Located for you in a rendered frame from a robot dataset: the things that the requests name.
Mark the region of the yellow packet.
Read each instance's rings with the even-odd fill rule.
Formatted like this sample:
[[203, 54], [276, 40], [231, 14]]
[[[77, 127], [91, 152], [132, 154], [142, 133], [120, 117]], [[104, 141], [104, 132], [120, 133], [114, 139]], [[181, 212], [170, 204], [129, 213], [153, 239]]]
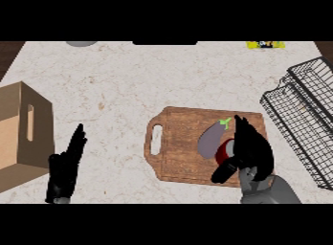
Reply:
[[284, 43], [281, 41], [247, 41], [248, 49], [276, 49], [284, 48]]

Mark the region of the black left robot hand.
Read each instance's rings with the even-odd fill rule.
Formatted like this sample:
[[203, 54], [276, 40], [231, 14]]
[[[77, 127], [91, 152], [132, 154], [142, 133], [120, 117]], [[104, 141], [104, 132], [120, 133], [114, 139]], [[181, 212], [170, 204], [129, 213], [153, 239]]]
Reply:
[[73, 195], [85, 142], [83, 125], [79, 124], [67, 149], [60, 154], [51, 154], [48, 158], [49, 180], [45, 202], [49, 204], [52, 204], [54, 198], [70, 198]]

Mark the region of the brown wooden cutting board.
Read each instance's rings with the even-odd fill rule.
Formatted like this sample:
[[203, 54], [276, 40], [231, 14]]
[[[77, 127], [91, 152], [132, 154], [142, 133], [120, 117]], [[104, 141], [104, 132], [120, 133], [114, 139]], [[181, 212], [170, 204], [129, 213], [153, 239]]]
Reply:
[[[234, 138], [234, 116], [245, 118], [256, 132], [266, 137], [263, 117], [260, 113], [212, 110], [167, 106], [151, 118], [147, 125], [144, 157], [160, 181], [210, 185], [216, 170], [216, 159], [206, 159], [197, 152], [197, 141], [217, 120], [229, 119], [228, 129], [217, 137], [223, 143]], [[161, 126], [160, 148], [150, 154], [151, 129]]]

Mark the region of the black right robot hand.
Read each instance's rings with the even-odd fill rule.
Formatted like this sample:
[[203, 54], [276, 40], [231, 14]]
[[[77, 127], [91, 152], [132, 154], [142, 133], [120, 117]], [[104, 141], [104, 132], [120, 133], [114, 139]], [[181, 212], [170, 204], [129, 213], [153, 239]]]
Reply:
[[263, 181], [274, 170], [274, 154], [268, 141], [245, 118], [234, 116], [232, 156], [222, 160], [212, 174], [212, 182], [222, 184], [235, 171], [256, 167], [253, 182]]

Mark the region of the red can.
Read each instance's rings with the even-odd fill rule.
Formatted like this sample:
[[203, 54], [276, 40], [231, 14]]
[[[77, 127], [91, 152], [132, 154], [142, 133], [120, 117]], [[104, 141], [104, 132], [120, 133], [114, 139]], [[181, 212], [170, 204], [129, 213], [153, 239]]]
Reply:
[[222, 164], [225, 159], [234, 156], [232, 148], [234, 148], [234, 140], [228, 139], [217, 147], [216, 154], [214, 154], [216, 163], [219, 165]]

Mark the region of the purple eggplant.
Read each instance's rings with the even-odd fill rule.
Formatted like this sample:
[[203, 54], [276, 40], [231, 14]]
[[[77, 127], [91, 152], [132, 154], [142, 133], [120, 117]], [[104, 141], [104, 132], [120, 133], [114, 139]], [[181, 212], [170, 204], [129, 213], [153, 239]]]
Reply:
[[217, 147], [220, 146], [220, 136], [228, 129], [229, 118], [217, 120], [212, 126], [201, 133], [197, 140], [197, 152], [206, 159], [212, 159], [216, 154]]

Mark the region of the brown cardboard box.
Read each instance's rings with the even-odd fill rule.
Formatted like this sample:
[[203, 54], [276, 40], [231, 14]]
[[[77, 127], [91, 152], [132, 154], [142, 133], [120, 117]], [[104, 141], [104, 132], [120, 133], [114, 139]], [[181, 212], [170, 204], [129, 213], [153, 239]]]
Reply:
[[20, 81], [0, 87], [0, 193], [48, 173], [49, 101]]

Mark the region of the grey round object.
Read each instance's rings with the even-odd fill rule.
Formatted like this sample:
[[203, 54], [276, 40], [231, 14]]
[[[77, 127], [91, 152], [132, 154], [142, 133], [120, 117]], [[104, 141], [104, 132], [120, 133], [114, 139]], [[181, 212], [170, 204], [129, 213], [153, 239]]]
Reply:
[[71, 47], [86, 47], [96, 43], [96, 41], [65, 41]]

